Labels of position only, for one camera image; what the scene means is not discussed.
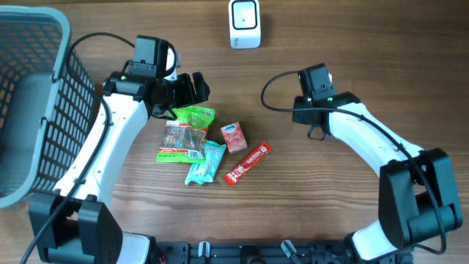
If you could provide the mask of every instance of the wooden table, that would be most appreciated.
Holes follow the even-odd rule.
[[[215,182],[184,185],[189,164],[159,164],[164,121],[151,119],[135,139],[114,188],[121,228],[159,241],[341,239],[377,218],[378,180],[347,145],[309,140],[308,126],[262,107],[265,82],[287,70],[327,63],[338,92],[351,91],[373,115],[410,142],[440,147],[452,159],[469,219],[469,4],[466,1],[262,0],[262,45],[229,47],[228,1],[52,4],[73,39],[113,32],[169,40],[182,54],[180,73],[202,71],[216,109],[208,139],[239,121],[247,150],[225,155]],[[133,51],[97,37],[78,48],[96,81],[120,70]],[[278,80],[268,103],[291,107],[300,85]],[[235,187],[222,177],[262,140],[273,153]],[[0,210],[0,263],[18,263],[32,239],[27,203]],[[445,255],[416,250],[415,263],[466,263],[469,226],[448,234]],[[439,240],[429,243],[439,247]],[[30,263],[38,262],[34,252]]]

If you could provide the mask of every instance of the white device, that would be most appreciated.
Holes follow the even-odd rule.
[[[232,48],[257,48],[261,44],[261,12],[258,0],[231,0],[228,4],[229,39]]]

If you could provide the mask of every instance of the small red packet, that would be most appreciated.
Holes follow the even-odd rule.
[[[221,133],[225,138],[226,146],[228,146],[230,153],[235,153],[248,147],[248,143],[246,143],[243,132],[241,131],[240,123],[236,122],[222,127]]]
[[[272,148],[267,142],[262,142],[251,154],[249,154],[240,165],[236,166],[229,174],[225,175],[224,180],[229,187],[236,185],[241,177],[246,174],[254,165],[256,165],[264,156],[271,152]]]

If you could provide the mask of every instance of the gray basket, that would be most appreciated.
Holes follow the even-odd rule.
[[[92,127],[96,100],[66,72],[70,22],[46,7],[0,7],[0,208],[51,192]],[[74,52],[71,70],[94,83]]]

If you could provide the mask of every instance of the green snack bag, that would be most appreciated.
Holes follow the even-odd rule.
[[[156,156],[158,162],[204,162],[202,146],[208,126],[215,119],[215,110],[200,106],[173,109],[175,121],[167,121]]]

